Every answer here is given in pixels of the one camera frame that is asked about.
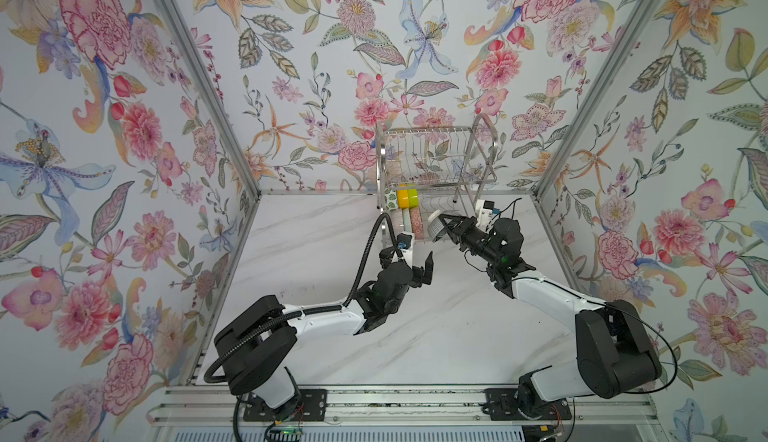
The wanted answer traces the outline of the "dark blue flower bowl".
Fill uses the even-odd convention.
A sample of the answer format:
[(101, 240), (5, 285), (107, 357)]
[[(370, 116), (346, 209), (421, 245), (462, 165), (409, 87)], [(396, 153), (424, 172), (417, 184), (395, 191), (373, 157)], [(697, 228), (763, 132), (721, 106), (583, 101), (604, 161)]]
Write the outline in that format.
[(439, 241), (447, 233), (445, 223), (441, 216), (444, 212), (440, 209), (433, 211), (427, 219), (427, 233), (432, 242)]

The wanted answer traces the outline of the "lime green bowl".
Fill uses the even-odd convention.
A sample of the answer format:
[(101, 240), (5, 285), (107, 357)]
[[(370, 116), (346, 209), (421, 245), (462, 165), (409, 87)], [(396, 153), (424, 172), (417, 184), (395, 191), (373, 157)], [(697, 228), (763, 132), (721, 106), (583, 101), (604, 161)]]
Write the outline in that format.
[(417, 189), (408, 189), (407, 198), (408, 198), (409, 209), (416, 208), (419, 205), (419, 196), (418, 196)]

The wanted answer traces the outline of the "green leaf pattern bowl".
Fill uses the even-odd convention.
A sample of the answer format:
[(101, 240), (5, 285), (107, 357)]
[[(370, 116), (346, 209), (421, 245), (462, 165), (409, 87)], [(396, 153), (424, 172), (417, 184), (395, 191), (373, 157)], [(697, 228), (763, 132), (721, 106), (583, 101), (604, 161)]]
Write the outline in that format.
[(394, 211), (399, 209), (399, 202), (398, 202), (398, 196), (397, 191), (393, 189), (387, 188), (384, 191), (384, 205), (383, 207), (387, 211)]

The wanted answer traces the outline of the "black white speckled bowl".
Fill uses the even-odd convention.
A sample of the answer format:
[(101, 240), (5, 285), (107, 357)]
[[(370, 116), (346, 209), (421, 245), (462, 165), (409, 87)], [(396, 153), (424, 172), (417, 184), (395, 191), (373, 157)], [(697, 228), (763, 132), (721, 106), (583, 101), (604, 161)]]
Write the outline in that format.
[(417, 240), (424, 239), (424, 223), (418, 207), (409, 209), (412, 232)]

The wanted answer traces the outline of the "pink striped ceramic bowl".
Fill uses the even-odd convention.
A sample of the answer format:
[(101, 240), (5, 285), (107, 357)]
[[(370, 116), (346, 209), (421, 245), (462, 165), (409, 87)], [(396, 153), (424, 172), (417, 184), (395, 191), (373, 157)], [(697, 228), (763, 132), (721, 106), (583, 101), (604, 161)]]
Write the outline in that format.
[(403, 214), (401, 209), (395, 209), (389, 212), (395, 235), (398, 236), (404, 231)]

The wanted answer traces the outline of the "pale celadon bowl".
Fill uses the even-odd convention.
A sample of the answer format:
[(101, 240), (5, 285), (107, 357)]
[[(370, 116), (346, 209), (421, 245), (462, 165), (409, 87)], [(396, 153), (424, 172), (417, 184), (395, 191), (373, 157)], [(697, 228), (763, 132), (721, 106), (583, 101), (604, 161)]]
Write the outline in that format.
[(413, 232), (413, 226), (412, 226), (412, 219), (409, 209), (402, 209), (401, 210), (402, 215), (402, 224), (403, 224), (403, 232), (405, 234), (408, 234), (412, 236), (414, 234)]

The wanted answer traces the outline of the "yellow bowl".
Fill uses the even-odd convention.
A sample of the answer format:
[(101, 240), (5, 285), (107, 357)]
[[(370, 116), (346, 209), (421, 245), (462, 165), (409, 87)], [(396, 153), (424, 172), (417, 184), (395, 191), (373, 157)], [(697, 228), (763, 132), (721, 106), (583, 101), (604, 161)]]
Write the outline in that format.
[(410, 208), (410, 195), (408, 189), (398, 189), (396, 191), (398, 208), (401, 210)]

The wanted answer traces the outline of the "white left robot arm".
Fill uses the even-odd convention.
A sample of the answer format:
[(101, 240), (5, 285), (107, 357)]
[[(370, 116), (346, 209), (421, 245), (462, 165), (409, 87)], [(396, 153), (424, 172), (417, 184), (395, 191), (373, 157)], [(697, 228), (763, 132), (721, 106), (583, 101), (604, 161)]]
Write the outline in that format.
[(297, 343), (374, 331), (399, 311), (411, 288), (431, 284), (433, 273), (432, 255), (422, 267), (391, 262), (374, 281), (358, 288), (348, 304), (283, 305), (274, 295), (264, 296), (215, 336), (217, 358), (203, 380), (226, 384), (237, 398), (253, 396), (275, 413), (291, 411), (302, 399), (286, 365)]

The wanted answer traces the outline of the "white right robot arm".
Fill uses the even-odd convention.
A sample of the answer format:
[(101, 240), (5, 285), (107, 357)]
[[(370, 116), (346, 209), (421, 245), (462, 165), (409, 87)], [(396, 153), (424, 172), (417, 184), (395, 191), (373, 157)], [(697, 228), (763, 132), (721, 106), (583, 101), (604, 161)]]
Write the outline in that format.
[(576, 292), (525, 262), (518, 221), (498, 218), (483, 231), (475, 217), (434, 213), (429, 231), (433, 240), (448, 237), (461, 252), (481, 258), (496, 290), (547, 314), (574, 337), (572, 360), (520, 377), (521, 403), (611, 399), (661, 377), (662, 365), (636, 309), (625, 301), (606, 302)]

